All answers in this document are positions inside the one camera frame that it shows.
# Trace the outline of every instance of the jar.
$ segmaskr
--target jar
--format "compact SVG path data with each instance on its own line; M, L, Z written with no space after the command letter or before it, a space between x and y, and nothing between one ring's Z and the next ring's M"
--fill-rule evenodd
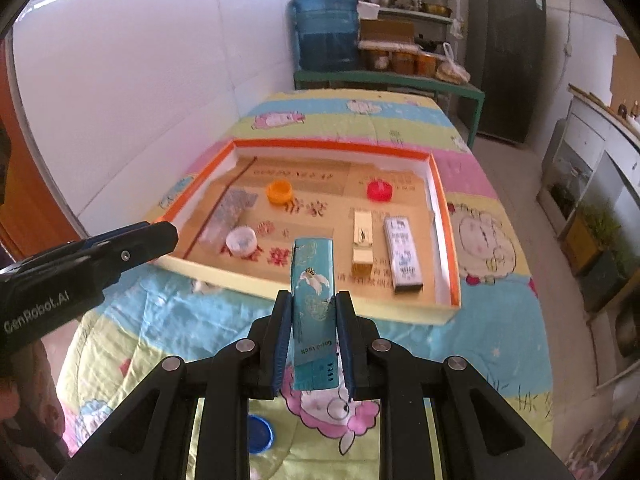
M413 75L415 71L415 54L394 52L391 55L391 70L398 74Z
M389 70L389 53L386 50L366 50L365 61L368 70Z
M438 67L438 58L421 52L418 54L415 60L415 73L424 77L433 77L436 75L436 69Z

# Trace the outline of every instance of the human hand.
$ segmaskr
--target human hand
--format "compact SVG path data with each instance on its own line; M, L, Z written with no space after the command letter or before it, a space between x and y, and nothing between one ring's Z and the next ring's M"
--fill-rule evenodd
M20 395L18 383L14 378L4 377L0 379L0 420L12 418L20 408Z

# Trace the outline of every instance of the cartoon sheep print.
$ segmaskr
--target cartoon sheep print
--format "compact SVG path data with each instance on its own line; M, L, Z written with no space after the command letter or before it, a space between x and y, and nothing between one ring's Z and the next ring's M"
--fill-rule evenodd
M289 365L280 392L287 401L289 411L299 416L306 427L318 430L327 438L340 439L338 451L345 455L357 436L375 427L380 406L373 400L349 400L340 356L338 376L340 384L337 388L298 391L293 389L293 369Z
M305 115L300 112L267 112L255 117L254 130L270 130L288 124L304 123Z
M349 101L347 108L355 114L379 114L382 108L379 105L373 103L367 103L366 101Z
M516 251L502 224L487 211L449 203L460 276L469 285L493 284L516 267Z

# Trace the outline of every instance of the colorful bedspread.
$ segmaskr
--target colorful bedspread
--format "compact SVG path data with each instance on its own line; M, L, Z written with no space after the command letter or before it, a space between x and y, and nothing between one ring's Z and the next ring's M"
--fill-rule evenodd
M464 356L550 443L551 367L529 267L487 177L432 100L347 89L281 93L230 134L399 144L433 153L454 226L463 307L444 326L380 320L380 333L423 358ZM180 195L216 150L203 153L152 216ZM72 452L162 357L211 356L245 336L252 320L272 307L229 290L193 287L188 278L143 266L123 276L104 304L84 316L58 383ZM250 410L267 418L275 432L273 447L252 456L256 478L378 476L376 402L349 402L343 385L296 392L287 373L281 396L254 401ZM192 466L195 449L192 443Z

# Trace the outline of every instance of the red bottle cap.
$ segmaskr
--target red bottle cap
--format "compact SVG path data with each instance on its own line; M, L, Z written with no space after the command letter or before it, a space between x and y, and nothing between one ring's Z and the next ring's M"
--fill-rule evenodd
M367 198L374 202L389 202L394 188L382 179L372 180L367 186Z

